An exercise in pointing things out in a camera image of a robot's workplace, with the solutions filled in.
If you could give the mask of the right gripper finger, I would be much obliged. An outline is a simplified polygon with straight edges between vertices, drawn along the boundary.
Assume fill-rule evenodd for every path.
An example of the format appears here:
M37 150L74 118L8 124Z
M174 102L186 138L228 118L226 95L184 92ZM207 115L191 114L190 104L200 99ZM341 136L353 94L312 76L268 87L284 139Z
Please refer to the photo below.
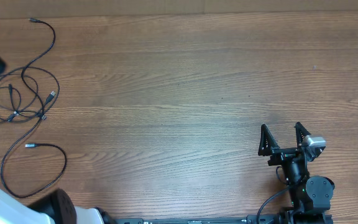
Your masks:
M298 147L309 145L307 137L310 135L310 132L300 122L295 124L295 133Z
M259 156L271 156L279 150L280 147L276 142L275 138L272 136L269 128L266 124L261 125L261 135L260 135L260 144L258 155Z

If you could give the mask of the black cable silver plug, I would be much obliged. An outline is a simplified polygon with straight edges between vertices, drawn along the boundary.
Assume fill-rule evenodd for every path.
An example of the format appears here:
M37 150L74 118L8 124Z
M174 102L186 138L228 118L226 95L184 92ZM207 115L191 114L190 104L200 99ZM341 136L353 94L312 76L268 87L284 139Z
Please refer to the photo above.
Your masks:
M12 84L0 85L0 124L17 123L23 115L21 92Z

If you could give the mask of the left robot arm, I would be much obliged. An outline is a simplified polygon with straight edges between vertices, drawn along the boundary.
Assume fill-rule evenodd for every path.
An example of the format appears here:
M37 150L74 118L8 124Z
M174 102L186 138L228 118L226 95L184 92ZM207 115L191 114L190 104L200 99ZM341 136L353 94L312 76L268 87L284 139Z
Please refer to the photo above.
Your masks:
M0 77L4 76L1 73L6 67L5 62L0 58ZM51 183L47 184L44 188L31 193L30 195L15 195L8 187L5 188L11 195L17 198L27 198L43 191L50 185L53 185L64 173L67 167L67 154L66 152L53 144L35 143L26 144L28 148L35 147L54 147L62 152L65 163L60 174ZM38 201L30 204L28 207L21 204L7 193L0 189L0 222L1 223L117 223L112 219L107 212L95 208L81 208L75 207L69 198L68 194L62 190L57 189Z

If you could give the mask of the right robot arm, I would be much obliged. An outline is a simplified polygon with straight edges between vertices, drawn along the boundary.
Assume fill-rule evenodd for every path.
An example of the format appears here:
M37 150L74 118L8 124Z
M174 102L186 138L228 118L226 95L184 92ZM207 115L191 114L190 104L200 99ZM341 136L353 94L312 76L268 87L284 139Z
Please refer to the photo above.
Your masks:
M268 165L283 171L284 179L276 174L285 188L269 197L258 209L256 223L332 223L326 215L331 208L334 182L320 175L311 176L308 163L318 158L326 148L322 136L314 136L300 123L295 124L296 147L282 149L266 124L261 125L258 155L268 156ZM289 193L291 205L276 215L262 215L265 206L284 193Z

